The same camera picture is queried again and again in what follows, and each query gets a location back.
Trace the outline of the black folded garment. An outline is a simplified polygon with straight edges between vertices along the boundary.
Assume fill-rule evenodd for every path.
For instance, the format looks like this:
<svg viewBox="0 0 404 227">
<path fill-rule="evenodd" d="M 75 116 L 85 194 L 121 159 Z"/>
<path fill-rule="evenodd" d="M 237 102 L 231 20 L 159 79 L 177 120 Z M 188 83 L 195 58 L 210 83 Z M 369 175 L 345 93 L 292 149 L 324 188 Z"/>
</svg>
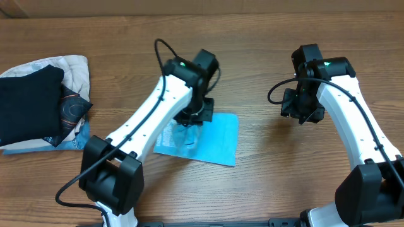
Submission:
<svg viewBox="0 0 404 227">
<path fill-rule="evenodd" d="M 1 78 L 1 145 L 58 136 L 64 71 L 48 65 L 22 77 Z"/>
</svg>

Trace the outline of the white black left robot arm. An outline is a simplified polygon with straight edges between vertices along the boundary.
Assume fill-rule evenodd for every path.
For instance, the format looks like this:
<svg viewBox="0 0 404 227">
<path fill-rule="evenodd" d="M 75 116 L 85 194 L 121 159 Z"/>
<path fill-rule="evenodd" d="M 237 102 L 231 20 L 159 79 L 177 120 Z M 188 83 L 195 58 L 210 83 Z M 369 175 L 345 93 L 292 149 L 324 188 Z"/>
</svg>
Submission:
<svg viewBox="0 0 404 227">
<path fill-rule="evenodd" d="M 216 57 L 201 50 L 192 60 L 168 60 L 156 87 L 137 111 L 106 139 L 85 144 L 79 187 L 101 213 L 104 226 L 137 226 L 133 208 L 144 189 L 143 163 L 170 121 L 200 126 L 213 118 L 208 84 Z"/>
</svg>

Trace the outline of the light blue printed t-shirt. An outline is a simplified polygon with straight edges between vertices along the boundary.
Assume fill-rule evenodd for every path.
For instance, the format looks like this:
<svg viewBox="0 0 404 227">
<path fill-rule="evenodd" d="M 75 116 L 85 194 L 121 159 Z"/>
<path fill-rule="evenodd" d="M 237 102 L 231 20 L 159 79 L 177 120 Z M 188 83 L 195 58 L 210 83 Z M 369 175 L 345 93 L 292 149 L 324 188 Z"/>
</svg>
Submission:
<svg viewBox="0 0 404 227">
<path fill-rule="evenodd" d="M 235 166 L 239 118 L 214 113 L 212 122 L 183 126 L 175 120 L 158 136 L 153 152 L 225 166 Z"/>
</svg>

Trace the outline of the blue folded garment bottom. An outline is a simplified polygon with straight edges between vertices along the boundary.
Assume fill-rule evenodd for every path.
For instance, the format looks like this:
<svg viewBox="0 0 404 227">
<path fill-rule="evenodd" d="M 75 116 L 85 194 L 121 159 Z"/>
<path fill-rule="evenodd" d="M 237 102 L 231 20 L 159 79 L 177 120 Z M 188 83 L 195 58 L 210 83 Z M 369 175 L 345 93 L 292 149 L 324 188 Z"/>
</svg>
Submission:
<svg viewBox="0 0 404 227">
<path fill-rule="evenodd" d="M 30 153 L 37 151 L 63 151 L 63 150 L 81 150 L 84 148 L 84 145 L 90 138 L 90 124 L 89 121 L 85 121 L 81 126 L 79 133 L 77 133 L 76 137 L 71 141 L 63 141 L 57 147 L 50 145 L 49 143 L 40 141 L 37 139 L 39 147 L 29 148 L 28 145 L 23 145 L 23 143 L 19 143 L 19 145 L 12 146 L 7 145 L 1 148 L 3 154 L 19 154 L 19 153 Z"/>
</svg>

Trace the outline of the beige folded garment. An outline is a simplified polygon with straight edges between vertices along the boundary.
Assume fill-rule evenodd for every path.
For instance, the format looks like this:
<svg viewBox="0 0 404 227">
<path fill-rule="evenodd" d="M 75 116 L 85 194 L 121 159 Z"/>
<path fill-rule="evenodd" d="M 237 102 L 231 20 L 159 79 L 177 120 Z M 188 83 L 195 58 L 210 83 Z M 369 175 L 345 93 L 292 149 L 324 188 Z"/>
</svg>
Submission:
<svg viewBox="0 0 404 227">
<path fill-rule="evenodd" d="M 1 78 L 26 76 L 48 65 L 62 69 L 64 71 L 62 84 L 75 93 L 78 93 L 86 101 L 90 101 L 90 73 L 88 69 L 88 60 L 82 55 L 48 57 L 28 62 L 8 69 L 1 74 Z M 29 148 L 39 147 L 36 139 L 13 143 L 11 145 L 16 146 L 19 145 L 19 143 L 23 143 L 23 145 L 27 144 Z"/>
</svg>

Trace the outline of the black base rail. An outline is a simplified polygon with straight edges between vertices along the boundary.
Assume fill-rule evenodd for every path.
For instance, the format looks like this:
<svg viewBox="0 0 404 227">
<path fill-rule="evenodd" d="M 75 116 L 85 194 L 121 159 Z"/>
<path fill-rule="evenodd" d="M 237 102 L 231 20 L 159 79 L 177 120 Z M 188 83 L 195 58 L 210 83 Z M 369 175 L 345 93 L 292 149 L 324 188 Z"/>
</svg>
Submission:
<svg viewBox="0 0 404 227">
<path fill-rule="evenodd" d="M 140 222 L 139 227 L 301 227 L 299 218 L 270 218 L 267 221 L 217 221 L 197 223 Z"/>
</svg>

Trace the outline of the dark printed folded garment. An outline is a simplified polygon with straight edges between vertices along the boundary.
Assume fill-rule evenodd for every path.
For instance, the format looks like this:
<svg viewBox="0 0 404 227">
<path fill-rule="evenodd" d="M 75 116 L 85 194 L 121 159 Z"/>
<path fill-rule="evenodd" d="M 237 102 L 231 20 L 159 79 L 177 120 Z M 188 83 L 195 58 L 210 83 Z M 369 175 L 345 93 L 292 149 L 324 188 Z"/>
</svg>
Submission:
<svg viewBox="0 0 404 227">
<path fill-rule="evenodd" d="M 92 105 L 78 93 L 62 85 L 59 102 L 61 132 L 56 136 L 44 137 L 43 140 L 54 147 L 57 147 L 65 140 L 73 140 L 76 127 L 79 127 L 80 120 L 91 109 Z"/>
</svg>

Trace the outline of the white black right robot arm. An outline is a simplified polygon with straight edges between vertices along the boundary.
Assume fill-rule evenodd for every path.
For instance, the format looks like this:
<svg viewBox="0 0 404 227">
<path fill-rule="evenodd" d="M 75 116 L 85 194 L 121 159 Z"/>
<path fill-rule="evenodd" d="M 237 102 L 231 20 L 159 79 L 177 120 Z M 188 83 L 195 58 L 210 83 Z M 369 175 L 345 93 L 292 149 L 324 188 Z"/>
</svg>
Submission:
<svg viewBox="0 0 404 227">
<path fill-rule="evenodd" d="M 350 173 L 333 202 L 304 211 L 300 226 L 366 226 L 403 218 L 403 157 L 367 106 L 345 57 L 293 56 L 296 89 L 284 92 L 281 115 L 300 124 L 329 114 L 347 150 Z"/>
</svg>

